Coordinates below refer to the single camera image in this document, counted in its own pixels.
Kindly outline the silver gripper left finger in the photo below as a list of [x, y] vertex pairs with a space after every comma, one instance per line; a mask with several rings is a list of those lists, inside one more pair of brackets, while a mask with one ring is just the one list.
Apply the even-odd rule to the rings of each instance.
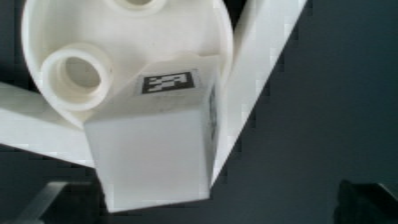
[[40, 191], [13, 224], [95, 224], [97, 216], [97, 184], [54, 181]]

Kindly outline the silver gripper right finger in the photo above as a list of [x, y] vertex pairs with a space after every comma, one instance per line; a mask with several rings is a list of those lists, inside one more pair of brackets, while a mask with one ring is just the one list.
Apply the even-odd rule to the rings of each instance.
[[338, 189], [335, 224], [398, 224], [398, 183], [354, 183]]

